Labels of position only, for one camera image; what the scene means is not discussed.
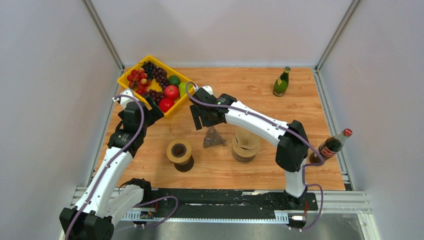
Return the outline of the clear glass ribbed dripper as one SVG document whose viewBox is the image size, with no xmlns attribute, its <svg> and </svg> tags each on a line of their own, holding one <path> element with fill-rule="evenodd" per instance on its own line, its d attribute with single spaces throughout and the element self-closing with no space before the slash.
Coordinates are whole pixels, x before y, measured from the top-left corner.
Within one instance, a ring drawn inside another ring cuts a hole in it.
<svg viewBox="0 0 424 240">
<path fill-rule="evenodd" d="M 215 129 L 215 127 L 210 127 L 204 136 L 203 139 L 203 148 L 209 148 L 214 146 L 225 146 L 227 141 L 220 135 L 220 133 Z"/>
</svg>

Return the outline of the brown paper filter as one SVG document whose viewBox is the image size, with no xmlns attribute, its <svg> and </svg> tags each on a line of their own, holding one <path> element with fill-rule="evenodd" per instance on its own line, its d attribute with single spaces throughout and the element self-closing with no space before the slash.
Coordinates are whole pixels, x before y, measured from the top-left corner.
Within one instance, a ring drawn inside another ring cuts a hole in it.
<svg viewBox="0 0 424 240">
<path fill-rule="evenodd" d="M 261 138 L 255 133 L 237 126 L 235 128 L 235 146 L 243 150 L 255 150 L 261 147 Z"/>
</svg>

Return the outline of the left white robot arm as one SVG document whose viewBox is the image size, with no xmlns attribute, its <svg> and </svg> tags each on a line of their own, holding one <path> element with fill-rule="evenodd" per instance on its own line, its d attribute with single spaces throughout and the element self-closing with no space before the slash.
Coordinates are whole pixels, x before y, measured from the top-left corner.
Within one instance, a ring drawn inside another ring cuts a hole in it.
<svg viewBox="0 0 424 240">
<path fill-rule="evenodd" d="M 153 201 L 153 193 L 141 184 L 141 179 L 125 186 L 115 198 L 112 194 L 144 143 L 147 128 L 164 113 L 150 96 L 145 105 L 128 90 L 113 101 L 123 107 L 118 114 L 121 122 L 109 139 L 101 166 L 74 207 L 65 207 L 59 215 L 66 240 L 110 240 L 116 225 L 131 208 L 137 204 L 147 207 Z"/>
</svg>

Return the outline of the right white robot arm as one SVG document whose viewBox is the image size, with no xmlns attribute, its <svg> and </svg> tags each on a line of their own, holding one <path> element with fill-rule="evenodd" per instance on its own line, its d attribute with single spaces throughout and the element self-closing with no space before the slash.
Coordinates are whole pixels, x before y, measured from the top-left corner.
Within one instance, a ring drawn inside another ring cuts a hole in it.
<svg viewBox="0 0 424 240">
<path fill-rule="evenodd" d="M 268 141 L 276 148 L 276 164 L 284 170 L 286 204 L 292 209 L 301 207 L 306 201 L 304 166 L 311 146 L 303 125 L 266 116 L 225 93 L 216 97 L 210 86 L 194 90 L 188 97 L 196 129 L 231 124 Z"/>
</svg>

